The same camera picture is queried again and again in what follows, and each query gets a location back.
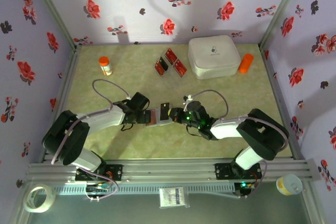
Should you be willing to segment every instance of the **tabletop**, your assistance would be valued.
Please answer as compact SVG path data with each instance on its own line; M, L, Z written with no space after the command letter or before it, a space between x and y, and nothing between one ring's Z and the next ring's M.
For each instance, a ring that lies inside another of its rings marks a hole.
M247 73L238 71L233 76L198 80L191 71L187 56L188 45L83 46L71 84L67 109L73 113L89 113L106 108L108 102L92 89L94 79L106 79L120 85L130 95L140 92L148 97L149 108L157 108L164 102L183 108L185 95L214 89L224 95L229 104L227 118L259 108L282 124L258 45L237 44L236 47L240 57L246 53L254 55ZM155 62L168 48L186 66L184 77L180 78L173 68L162 77L155 71ZM103 75L98 63L101 56L110 59L112 75ZM99 92L112 101L125 99L125 94L115 86L105 82L96 84ZM197 100L210 116L217 118L225 114L225 103L217 94L206 92L198 96ZM84 147L104 159L128 159L234 157L248 146L240 137L207 141L202 137L191 136L186 132L185 126L178 123L156 127L138 124L124 132L120 129L121 126L112 126L90 134ZM197 133L197 130L190 129L190 132ZM278 156L291 156L291 151L286 148Z

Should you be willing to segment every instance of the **masking tape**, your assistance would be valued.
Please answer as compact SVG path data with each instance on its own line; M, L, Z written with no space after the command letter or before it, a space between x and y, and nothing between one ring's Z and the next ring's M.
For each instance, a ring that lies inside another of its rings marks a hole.
M39 207L36 207L34 200L40 189L45 190L46 199ZM56 191L52 187L44 184L36 184L27 191L23 199L23 205L28 212L45 212L53 205L55 199Z

